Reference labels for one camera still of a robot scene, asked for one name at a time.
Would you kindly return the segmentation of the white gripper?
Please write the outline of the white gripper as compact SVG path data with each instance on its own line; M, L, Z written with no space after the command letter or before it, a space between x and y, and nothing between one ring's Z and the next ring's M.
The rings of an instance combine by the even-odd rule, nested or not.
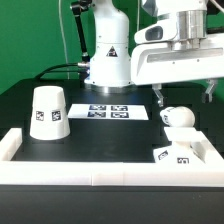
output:
M205 14L164 14L156 24L134 35L131 80L152 85L158 105L164 106L163 83L207 80L202 101L210 103L224 77L224 33L206 33Z

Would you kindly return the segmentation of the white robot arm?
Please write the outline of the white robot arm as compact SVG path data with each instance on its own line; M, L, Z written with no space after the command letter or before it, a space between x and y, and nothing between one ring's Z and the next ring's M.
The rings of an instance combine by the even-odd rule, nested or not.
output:
M224 33L206 32L208 1L141 0L157 22L135 33L136 47L129 52L127 16L112 0L93 0L96 50L85 84L102 92L150 85L163 105L163 84L205 80L204 100L210 102L224 77Z

